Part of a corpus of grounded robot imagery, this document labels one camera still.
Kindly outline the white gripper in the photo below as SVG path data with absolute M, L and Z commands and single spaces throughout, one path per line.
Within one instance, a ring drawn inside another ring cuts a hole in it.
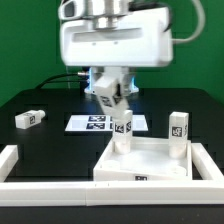
M 171 10 L 129 0 L 62 0 L 60 51 L 68 66 L 162 67 L 173 59 Z

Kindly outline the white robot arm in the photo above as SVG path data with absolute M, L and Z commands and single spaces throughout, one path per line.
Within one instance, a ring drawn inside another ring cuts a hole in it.
M 196 29 L 187 38 L 174 39 L 171 8 L 159 0 L 62 0 L 58 9 L 62 60 L 67 66 L 101 68 L 127 95 L 131 68 L 166 66 L 175 44 L 201 34 L 205 12 L 200 0 L 190 1 L 198 19 Z

